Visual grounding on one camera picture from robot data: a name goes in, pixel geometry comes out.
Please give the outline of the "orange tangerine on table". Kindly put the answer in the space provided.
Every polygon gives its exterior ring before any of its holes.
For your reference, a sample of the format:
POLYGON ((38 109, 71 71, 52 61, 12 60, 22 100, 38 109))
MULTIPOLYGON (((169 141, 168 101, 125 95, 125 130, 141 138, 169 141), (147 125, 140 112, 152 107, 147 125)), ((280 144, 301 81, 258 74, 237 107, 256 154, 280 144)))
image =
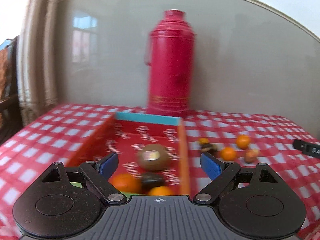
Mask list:
POLYGON ((220 157, 224 161, 234 161, 237 158, 237 153, 234 148, 225 147, 220 151, 220 157))

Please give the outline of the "dark fruit on table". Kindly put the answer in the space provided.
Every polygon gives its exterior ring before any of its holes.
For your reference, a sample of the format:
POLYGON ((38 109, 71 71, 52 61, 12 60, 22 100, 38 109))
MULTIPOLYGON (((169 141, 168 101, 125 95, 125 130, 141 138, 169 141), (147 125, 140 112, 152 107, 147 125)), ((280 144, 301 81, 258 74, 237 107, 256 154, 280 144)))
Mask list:
POLYGON ((208 142, 200 145, 200 151, 201 153, 207 152, 212 156, 217 156, 219 150, 215 144, 208 142))

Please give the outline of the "orange tangerine in box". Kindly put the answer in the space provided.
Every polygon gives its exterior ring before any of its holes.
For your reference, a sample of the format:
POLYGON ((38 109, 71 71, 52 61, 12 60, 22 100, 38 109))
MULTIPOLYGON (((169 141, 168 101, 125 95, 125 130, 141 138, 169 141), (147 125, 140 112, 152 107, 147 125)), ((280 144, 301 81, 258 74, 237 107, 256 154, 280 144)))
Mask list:
POLYGON ((129 173, 112 176, 110 183, 121 192, 140 193, 142 188, 140 180, 129 173))

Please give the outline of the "small reddish fruit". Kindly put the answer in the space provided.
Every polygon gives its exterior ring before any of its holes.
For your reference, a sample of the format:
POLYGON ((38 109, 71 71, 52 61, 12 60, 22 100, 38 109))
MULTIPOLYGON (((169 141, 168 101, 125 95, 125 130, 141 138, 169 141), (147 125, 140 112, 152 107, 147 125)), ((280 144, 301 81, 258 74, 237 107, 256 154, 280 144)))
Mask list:
POLYGON ((259 156, 260 151, 257 149, 251 149, 246 151, 244 155, 244 162, 247 164, 251 164, 257 160, 257 157, 259 156))

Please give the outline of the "small yellow kumquat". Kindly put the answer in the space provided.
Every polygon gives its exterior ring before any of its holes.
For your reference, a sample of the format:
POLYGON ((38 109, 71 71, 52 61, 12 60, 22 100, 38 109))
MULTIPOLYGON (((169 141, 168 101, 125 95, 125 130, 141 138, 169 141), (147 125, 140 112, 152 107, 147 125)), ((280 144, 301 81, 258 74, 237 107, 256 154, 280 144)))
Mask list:
POLYGON ((209 140, 207 138, 200 138, 199 139, 199 144, 200 145, 208 144, 208 143, 209 143, 209 140))

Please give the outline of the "orange tangerine far right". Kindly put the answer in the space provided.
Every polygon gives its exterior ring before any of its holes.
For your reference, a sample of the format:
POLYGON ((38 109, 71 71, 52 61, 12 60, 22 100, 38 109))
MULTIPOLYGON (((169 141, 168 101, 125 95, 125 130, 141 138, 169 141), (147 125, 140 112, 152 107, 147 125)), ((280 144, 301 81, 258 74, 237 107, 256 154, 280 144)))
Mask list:
POLYGON ((249 148, 251 139, 248 135, 241 134, 236 139, 236 145, 241 150, 246 150, 249 148))

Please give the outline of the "dark brown fruit in box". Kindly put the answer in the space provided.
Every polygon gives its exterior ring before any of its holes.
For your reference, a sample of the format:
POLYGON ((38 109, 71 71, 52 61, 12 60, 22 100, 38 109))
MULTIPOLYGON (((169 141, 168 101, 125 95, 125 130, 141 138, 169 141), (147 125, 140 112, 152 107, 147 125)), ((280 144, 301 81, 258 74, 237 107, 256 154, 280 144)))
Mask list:
POLYGON ((141 174, 140 182, 143 190, 150 190, 154 187, 164 186, 165 178, 161 174, 144 172, 141 174))

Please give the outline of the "large brown kiwi with sticker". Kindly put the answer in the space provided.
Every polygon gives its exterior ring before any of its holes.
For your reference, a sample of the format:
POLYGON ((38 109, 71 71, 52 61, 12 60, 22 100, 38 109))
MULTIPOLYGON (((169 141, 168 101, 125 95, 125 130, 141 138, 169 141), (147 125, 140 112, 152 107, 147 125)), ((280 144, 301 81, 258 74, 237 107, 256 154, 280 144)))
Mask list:
POLYGON ((161 144, 148 144, 136 154, 137 164, 146 171, 166 170, 171 159, 168 151, 161 144))

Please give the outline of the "red white checkered tablecloth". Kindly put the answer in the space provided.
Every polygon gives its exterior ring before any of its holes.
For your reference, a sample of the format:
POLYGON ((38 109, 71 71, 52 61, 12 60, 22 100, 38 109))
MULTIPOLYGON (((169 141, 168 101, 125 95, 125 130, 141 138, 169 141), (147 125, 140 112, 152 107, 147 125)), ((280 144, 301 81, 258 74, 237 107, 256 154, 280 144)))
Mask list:
MULTIPOLYGON (((54 161, 65 163, 113 112, 144 113, 142 107, 66 104, 26 126, 1 146, 1 239, 18 239, 12 206, 20 194, 54 161)), ((191 186, 208 184, 200 169, 198 141, 208 138, 219 147, 235 146, 245 134, 258 160, 270 165, 299 195, 306 219, 299 233, 319 239, 319 160, 295 150, 295 139, 317 140, 291 120, 276 115, 193 111, 184 122, 189 144, 191 186)))

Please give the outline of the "colourful cardboard box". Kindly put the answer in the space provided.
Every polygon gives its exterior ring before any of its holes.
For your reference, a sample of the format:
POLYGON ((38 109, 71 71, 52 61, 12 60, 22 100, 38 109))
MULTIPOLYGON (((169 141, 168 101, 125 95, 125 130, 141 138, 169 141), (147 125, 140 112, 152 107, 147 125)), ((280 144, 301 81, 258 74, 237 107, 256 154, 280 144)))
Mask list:
MULTIPOLYGON (((181 118, 117 112, 92 134, 82 137, 85 142, 71 155, 68 166, 89 160, 98 162, 116 152, 119 164, 112 176, 129 173, 140 180, 142 173, 151 171, 137 164, 136 154, 148 144, 161 144, 168 151, 171 163, 166 170, 153 173, 161 174, 165 178, 164 186, 170 187, 174 194, 190 194, 188 144, 181 118)), ((149 191, 141 188, 140 193, 123 193, 148 194, 149 191)))

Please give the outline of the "beige embroidered curtain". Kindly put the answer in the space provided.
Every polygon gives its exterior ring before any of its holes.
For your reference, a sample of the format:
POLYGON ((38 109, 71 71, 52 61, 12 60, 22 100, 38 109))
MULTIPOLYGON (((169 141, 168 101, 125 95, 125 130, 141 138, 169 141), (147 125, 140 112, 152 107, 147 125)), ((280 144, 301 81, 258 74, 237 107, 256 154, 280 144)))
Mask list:
POLYGON ((18 98, 24 125, 57 105, 54 37, 58 0, 29 0, 17 47, 18 98))

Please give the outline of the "pink thermos flask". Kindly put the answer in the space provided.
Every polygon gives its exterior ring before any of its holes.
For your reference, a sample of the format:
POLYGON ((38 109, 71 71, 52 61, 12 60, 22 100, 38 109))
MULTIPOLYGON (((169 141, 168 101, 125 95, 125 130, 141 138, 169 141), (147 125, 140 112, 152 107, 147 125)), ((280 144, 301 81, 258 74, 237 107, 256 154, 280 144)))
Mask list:
POLYGON ((149 33, 147 112, 183 118, 189 111, 195 34, 180 10, 167 10, 149 33))

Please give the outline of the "woven rattan seat cushion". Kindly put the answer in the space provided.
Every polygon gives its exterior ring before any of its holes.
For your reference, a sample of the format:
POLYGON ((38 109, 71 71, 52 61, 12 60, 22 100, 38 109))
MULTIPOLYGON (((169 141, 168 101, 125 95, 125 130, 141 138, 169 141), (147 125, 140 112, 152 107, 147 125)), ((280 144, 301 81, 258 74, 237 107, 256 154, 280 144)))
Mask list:
POLYGON ((1 100, 3 100, 9 94, 11 85, 11 48, 6 46, 1 50, 1 100))

